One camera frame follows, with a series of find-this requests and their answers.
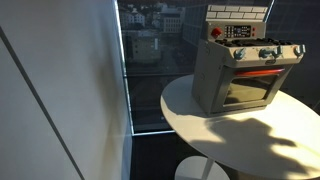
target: oven door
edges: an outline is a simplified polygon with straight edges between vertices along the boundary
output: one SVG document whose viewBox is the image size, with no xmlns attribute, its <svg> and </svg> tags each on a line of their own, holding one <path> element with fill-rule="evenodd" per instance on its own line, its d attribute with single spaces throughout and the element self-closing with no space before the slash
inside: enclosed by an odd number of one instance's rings
<svg viewBox="0 0 320 180">
<path fill-rule="evenodd" d="M 266 106 L 271 103 L 291 67 L 225 67 L 212 106 L 213 113 Z"/>
</svg>

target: dark floor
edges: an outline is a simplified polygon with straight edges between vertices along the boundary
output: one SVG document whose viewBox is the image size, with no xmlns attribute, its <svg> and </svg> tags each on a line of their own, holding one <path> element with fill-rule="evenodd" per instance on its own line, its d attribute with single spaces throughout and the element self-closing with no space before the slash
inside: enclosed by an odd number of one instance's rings
<svg viewBox="0 0 320 180">
<path fill-rule="evenodd" d="M 133 137 L 131 180 L 173 180 L 179 163 L 201 153 L 185 143 L 175 133 Z M 236 171 L 221 167 L 230 179 L 237 179 Z"/>
</svg>

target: white table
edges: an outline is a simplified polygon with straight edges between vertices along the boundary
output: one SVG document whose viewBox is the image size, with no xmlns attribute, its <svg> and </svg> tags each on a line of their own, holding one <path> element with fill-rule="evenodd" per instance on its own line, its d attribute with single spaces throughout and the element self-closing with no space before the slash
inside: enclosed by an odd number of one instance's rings
<svg viewBox="0 0 320 180">
<path fill-rule="evenodd" d="M 176 79 L 161 96 L 165 118 L 189 145 L 259 177 L 320 176 L 320 117 L 309 107 L 279 91 L 265 110 L 208 117 L 192 98 L 192 81 Z"/>
</svg>

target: stovetop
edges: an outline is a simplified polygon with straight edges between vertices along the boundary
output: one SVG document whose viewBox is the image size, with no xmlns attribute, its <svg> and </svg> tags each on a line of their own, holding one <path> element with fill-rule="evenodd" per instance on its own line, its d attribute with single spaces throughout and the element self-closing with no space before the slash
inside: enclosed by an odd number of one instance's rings
<svg viewBox="0 0 320 180">
<path fill-rule="evenodd" d="M 279 45 L 292 45 L 292 42 L 284 40 L 274 40 L 271 38 L 257 38 L 257 39 L 234 39 L 228 41 L 227 39 L 216 40 L 218 44 L 227 47 L 249 47 L 249 46 L 279 46 Z"/>
</svg>

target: toy stove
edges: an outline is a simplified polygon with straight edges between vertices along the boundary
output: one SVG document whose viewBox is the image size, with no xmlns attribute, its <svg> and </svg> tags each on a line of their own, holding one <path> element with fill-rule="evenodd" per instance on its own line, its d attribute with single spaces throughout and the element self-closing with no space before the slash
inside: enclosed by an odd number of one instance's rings
<svg viewBox="0 0 320 180">
<path fill-rule="evenodd" d="M 192 95 L 208 114 L 263 109 L 306 52 L 265 38 L 265 7 L 208 6 Z"/>
</svg>

